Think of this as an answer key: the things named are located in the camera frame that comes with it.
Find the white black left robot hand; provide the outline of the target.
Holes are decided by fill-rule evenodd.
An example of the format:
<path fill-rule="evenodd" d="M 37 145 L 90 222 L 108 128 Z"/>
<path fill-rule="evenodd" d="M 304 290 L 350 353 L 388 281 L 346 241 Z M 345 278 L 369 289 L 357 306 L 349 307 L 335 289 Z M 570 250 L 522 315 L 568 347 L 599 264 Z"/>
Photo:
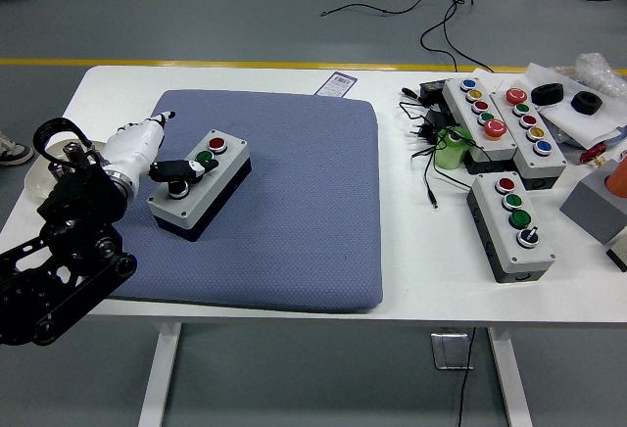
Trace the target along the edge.
<path fill-rule="evenodd" d="M 165 125 L 174 117 L 175 112 L 165 111 L 120 127 L 102 150 L 105 172 L 118 183 L 137 188 L 144 175 L 159 183 L 185 181 L 199 179 L 217 168 L 219 162 L 215 159 L 156 161 Z"/>

